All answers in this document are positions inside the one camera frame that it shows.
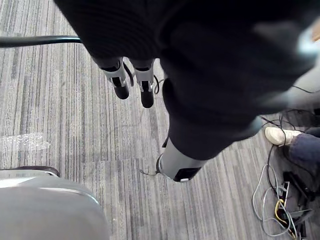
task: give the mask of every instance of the black fabric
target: black fabric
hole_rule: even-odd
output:
[[[259,114],[287,105],[283,95],[313,67],[297,50],[319,12],[304,0],[55,0],[97,64],[110,57],[160,58],[168,136],[183,154],[216,156],[254,135]],[[264,35],[257,23],[287,24]]]

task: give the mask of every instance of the white sneaker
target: white sneaker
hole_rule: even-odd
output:
[[[301,134],[295,130],[281,130],[278,127],[266,127],[264,130],[265,137],[274,145],[283,146],[292,142],[295,136]]]

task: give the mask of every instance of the gray cable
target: gray cable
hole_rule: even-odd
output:
[[[287,218],[289,219],[289,223],[288,223],[288,227],[285,228],[285,230],[281,233],[278,233],[278,234],[270,234],[266,231],[265,229],[265,223],[270,221],[270,220],[273,220],[273,221],[276,221],[283,229],[284,229],[284,226],[274,217],[270,217],[270,218],[267,218],[265,219],[265,204],[266,204],[266,197],[267,197],[267,194],[270,190],[272,190],[273,188],[272,187],[269,187],[266,192],[264,193],[263,195],[263,203],[262,203],[262,217],[259,216],[258,214],[258,211],[256,209],[256,205],[255,205],[255,197],[256,197],[256,193],[260,187],[260,184],[262,182],[262,177],[263,177],[263,174],[264,174],[264,171],[266,169],[268,165],[264,165],[263,168],[262,168],[262,171],[261,171],[261,174],[260,174],[260,178],[259,178],[259,181],[258,181],[258,184],[253,192],[253,195],[252,195],[252,206],[253,206],[253,210],[254,210],[254,213],[256,215],[256,217],[261,221],[261,224],[262,224],[262,229],[263,231],[265,232],[265,234],[267,234],[269,237],[278,237],[278,236],[281,236],[281,235],[284,235],[284,234],[289,234],[289,229],[290,227],[292,226],[293,227],[293,230],[294,230],[294,235],[295,235],[295,238],[298,239],[298,235],[297,235],[297,230],[296,230],[296,227],[295,227],[295,224],[294,224],[294,221],[290,215],[290,213],[286,210],[285,206],[282,204],[282,202],[280,202],[280,206],[283,208],[284,210],[284,213],[285,215],[287,216]],[[279,196],[279,192],[278,190],[279,189],[282,189],[281,186],[279,186],[279,182],[278,182],[278,178],[277,178],[277,175],[276,175],[276,172],[274,170],[274,168],[272,166],[269,166],[272,173],[273,173],[273,176],[274,176],[274,179],[275,179],[275,189],[276,189],[276,195],[277,195],[277,200],[279,201],[280,200],[280,196]]]

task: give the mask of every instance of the cable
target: cable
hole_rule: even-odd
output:
[[[280,204],[280,203],[284,204],[285,202],[284,202],[282,199],[280,199],[280,200],[277,201],[277,203],[276,203],[276,205],[275,205],[275,208],[274,208],[275,218],[276,218],[278,221],[284,223],[285,225],[288,225],[288,223],[287,223],[285,220],[281,219],[281,218],[278,216],[278,210],[279,210],[279,204]],[[291,231],[291,229],[289,229],[289,232],[291,233],[292,238],[293,238],[293,239],[296,239],[296,237],[295,237],[294,233]]]
[[[0,48],[26,47],[44,44],[77,43],[81,44],[78,36],[0,36]]]
[[[260,184],[262,182],[262,177],[263,177],[263,174],[264,174],[264,171],[266,168],[270,168],[272,170],[272,173],[273,173],[273,176],[274,176],[274,179],[275,179],[275,188],[276,188],[276,198],[277,198],[277,201],[279,202],[278,206],[280,205],[282,208],[283,208],[283,211],[285,213],[285,215],[287,216],[287,218],[289,219],[289,223],[288,223],[288,227],[285,228],[276,218],[274,217],[270,217],[270,218],[267,218],[265,219],[265,204],[266,204],[266,197],[268,195],[268,192],[270,190],[272,190],[273,188],[272,187],[269,187],[264,195],[263,195],[263,202],[262,202],[262,217],[258,214],[258,211],[257,211],[257,208],[256,208],[256,205],[255,205],[255,197],[256,197],[256,193],[260,187]],[[277,175],[276,175],[276,172],[274,170],[274,168],[272,166],[268,166],[267,164],[263,166],[262,170],[261,170],[261,174],[260,174],[260,178],[259,178],[259,181],[258,181],[258,184],[253,192],[253,195],[252,195],[252,207],[253,207],[253,210],[254,210],[254,213],[256,215],[256,217],[261,221],[261,224],[262,224],[262,229],[263,231],[269,236],[269,237],[278,237],[278,236],[281,236],[281,235],[284,235],[284,234],[289,234],[289,230],[290,230],[290,227],[292,226],[293,230],[294,230],[294,239],[296,239],[298,236],[297,236],[297,230],[296,230],[296,227],[295,225],[293,224],[293,220],[292,220],[292,217],[290,215],[290,213],[287,211],[287,209],[285,208],[285,206],[283,205],[283,203],[280,201],[280,196],[279,196],[279,192],[278,192],[278,189],[282,189],[280,186],[279,186],[279,182],[278,182],[278,178],[277,178]],[[268,222],[268,221],[276,221],[280,226],[281,228],[284,229],[283,232],[280,232],[278,234],[270,234],[266,231],[265,229],[265,223]]]
[[[286,111],[286,112],[291,112],[291,111],[299,111],[299,109],[291,109],[291,110],[288,110],[288,111]],[[279,123],[280,123],[279,125],[276,124],[276,123],[274,123],[273,121],[270,121],[270,120],[266,119],[265,117],[260,116],[260,118],[263,119],[263,120],[265,120],[267,123],[273,124],[274,126],[276,126],[276,127],[278,127],[278,128],[281,129],[281,131],[283,132],[283,135],[284,135],[284,144],[283,144],[283,148],[282,148],[282,154],[283,154],[284,158],[285,158],[288,162],[290,162],[291,164],[295,165],[296,167],[298,167],[298,168],[304,170],[306,173],[308,173],[308,174],[311,176],[312,181],[314,181],[314,180],[315,180],[315,176],[311,173],[311,171],[309,171],[309,170],[306,169],[305,167],[299,165],[298,163],[292,161],[292,160],[287,156],[287,154],[286,154],[286,152],[285,152],[284,146],[286,145],[287,137],[286,137],[286,133],[285,133],[285,131],[283,130],[282,126],[283,126],[283,122],[287,122],[287,121],[284,121],[284,120],[283,120],[284,115],[282,115],[281,117],[279,116],[279,119],[273,120],[273,121],[279,121]],[[269,154],[268,154],[268,165],[269,165],[269,163],[270,163],[270,156],[271,156],[271,151],[272,151],[272,149],[273,149],[273,146],[271,147],[271,149],[270,149],[270,151],[269,151]],[[271,181],[270,181],[269,170],[267,170],[267,178],[268,178],[268,182],[269,182],[269,184],[270,184],[270,187],[274,188],[274,186],[271,184]]]
[[[129,78],[130,78],[130,86],[133,87],[134,84],[135,84],[135,81],[134,81],[134,76],[132,75],[130,69],[128,68],[128,66],[125,64],[125,62],[123,61],[123,68],[124,70],[126,71],[126,73],[128,74]]]
[[[299,87],[299,86],[293,85],[292,87],[293,87],[293,88],[296,88],[296,89],[299,89],[299,90],[301,90],[301,91],[303,91],[303,92],[305,92],[305,93],[307,93],[307,94],[316,94],[316,93],[319,93],[319,92],[320,92],[320,89],[317,90],[317,91],[308,91],[308,90],[305,90],[305,89],[303,89],[303,88],[301,88],[301,87]]]
[[[153,75],[153,77],[154,77],[154,79],[156,81],[156,85],[154,87],[154,91],[153,92],[154,92],[155,95],[157,95],[159,93],[159,91],[160,91],[160,83],[163,82],[164,79],[159,81],[158,78],[156,77],[156,75]]]

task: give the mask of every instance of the yellow cable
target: yellow cable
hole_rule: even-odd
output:
[[[278,221],[283,222],[285,224],[288,224],[285,220],[282,220],[279,216],[278,216],[278,210],[279,210],[279,204],[282,203],[284,204],[285,202],[282,199],[279,199],[278,202],[275,205],[275,209],[274,209],[274,214],[276,219],[278,219]],[[289,229],[289,232],[291,233],[291,236],[293,239],[296,239],[296,236],[294,235],[294,233],[291,231],[291,229]]]

